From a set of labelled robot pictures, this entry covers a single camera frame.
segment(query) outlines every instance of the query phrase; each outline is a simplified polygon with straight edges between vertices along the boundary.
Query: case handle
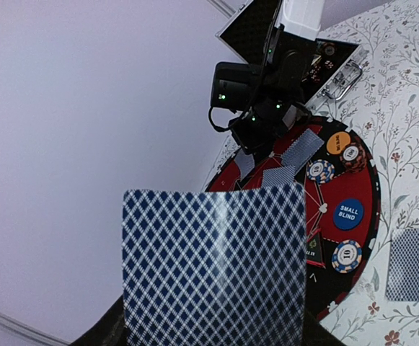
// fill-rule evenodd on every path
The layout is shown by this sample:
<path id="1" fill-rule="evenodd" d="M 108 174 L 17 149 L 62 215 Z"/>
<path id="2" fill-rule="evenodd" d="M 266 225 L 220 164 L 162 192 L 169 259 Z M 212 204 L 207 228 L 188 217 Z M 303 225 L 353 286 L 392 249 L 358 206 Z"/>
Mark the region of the case handle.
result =
<path id="1" fill-rule="evenodd" d="M 353 67 L 354 69 L 358 70 L 358 75 L 347 85 L 347 87 L 340 93 L 339 96 L 334 96 L 330 93 L 330 90 L 328 87 L 326 89 L 323 89 L 321 92 L 322 96 L 326 96 L 328 99 L 332 99 L 334 101 L 340 101 L 344 96 L 349 92 L 350 89 L 356 84 L 356 82 L 361 78 L 363 75 L 363 67 L 358 65 L 355 61 L 350 60 L 347 64 L 347 67 Z"/>

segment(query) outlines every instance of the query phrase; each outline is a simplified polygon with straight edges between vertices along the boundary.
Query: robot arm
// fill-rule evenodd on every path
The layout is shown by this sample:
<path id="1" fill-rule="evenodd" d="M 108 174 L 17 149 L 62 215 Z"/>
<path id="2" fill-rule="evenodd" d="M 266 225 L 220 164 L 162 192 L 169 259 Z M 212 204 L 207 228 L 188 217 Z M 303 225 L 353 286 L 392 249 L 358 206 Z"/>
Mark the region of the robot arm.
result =
<path id="1" fill-rule="evenodd" d="M 301 81 L 312 65 L 324 4 L 325 0 L 278 2 L 265 39 L 264 62 L 216 66 L 209 121 L 218 132 L 230 130 L 246 154 L 269 147 L 289 131 L 294 122 L 285 118 L 292 105 L 309 114 Z M 221 128 L 212 121 L 213 108 L 242 113 Z"/>
<path id="2" fill-rule="evenodd" d="M 283 25 L 285 32 L 315 41 L 324 6 L 325 0 L 284 0 L 276 26 Z"/>

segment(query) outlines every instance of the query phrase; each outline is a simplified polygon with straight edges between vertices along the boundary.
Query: poker table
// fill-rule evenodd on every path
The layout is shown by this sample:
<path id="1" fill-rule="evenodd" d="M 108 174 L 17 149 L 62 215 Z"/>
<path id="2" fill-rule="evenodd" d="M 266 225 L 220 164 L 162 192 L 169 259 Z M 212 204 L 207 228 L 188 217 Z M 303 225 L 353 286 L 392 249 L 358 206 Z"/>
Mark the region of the poker table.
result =
<path id="1" fill-rule="evenodd" d="M 271 172 L 287 167 L 288 160 L 282 160 L 284 153 L 294 148 L 293 155 L 301 155 L 306 150 L 296 148 L 305 131 L 312 131 L 323 143 L 294 177 L 306 192 L 306 307 L 320 320 L 329 313 L 328 306 L 339 304 L 356 284 L 370 257 L 379 225 L 381 192 L 376 166 L 355 131 L 340 121 L 314 116 L 277 140 L 271 152 L 252 156 L 254 165 L 245 164 L 249 157 L 241 151 L 233 152 L 206 190 L 265 186 Z M 349 172 L 341 161 L 344 149 L 352 143 L 364 150 L 359 172 Z M 323 164 L 332 171 L 321 179 L 322 169 L 316 168 Z M 281 176 L 275 183 L 282 183 Z"/>

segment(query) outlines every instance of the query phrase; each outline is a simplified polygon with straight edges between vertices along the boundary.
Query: blue diamond pattern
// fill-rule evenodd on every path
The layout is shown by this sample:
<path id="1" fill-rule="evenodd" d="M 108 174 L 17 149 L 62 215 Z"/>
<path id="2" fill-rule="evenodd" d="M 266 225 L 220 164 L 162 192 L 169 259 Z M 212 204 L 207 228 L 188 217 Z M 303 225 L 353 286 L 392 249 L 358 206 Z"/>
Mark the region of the blue diamond pattern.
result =
<path id="1" fill-rule="evenodd" d="M 393 231 L 386 295 L 390 301 L 419 301 L 419 229 Z"/>
<path id="2" fill-rule="evenodd" d="M 129 345 L 299 345 L 304 188 L 178 193 L 123 202 Z"/>

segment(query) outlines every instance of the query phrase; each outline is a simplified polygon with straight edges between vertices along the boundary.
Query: grey vine pattern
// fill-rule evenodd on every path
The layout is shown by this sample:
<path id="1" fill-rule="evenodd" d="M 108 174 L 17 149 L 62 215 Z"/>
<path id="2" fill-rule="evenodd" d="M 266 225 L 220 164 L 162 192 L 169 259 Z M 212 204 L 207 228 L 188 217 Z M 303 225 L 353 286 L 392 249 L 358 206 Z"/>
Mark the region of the grey vine pattern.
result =
<path id="1" fill-rule="evenodd" d="M 391 232 L 419 227 L 419 0 L 395 0 L 322 37 L 361 44 L 363 77 L 343 101 L 316 114 L 349 125 L 371 149 L 381 182 L 381 222 L 360 280 L 322 325 L 346 345 L 419 345 L 419 303 L 385 298 Z M 211 176 L 236 150 L 231 138 Z"/>

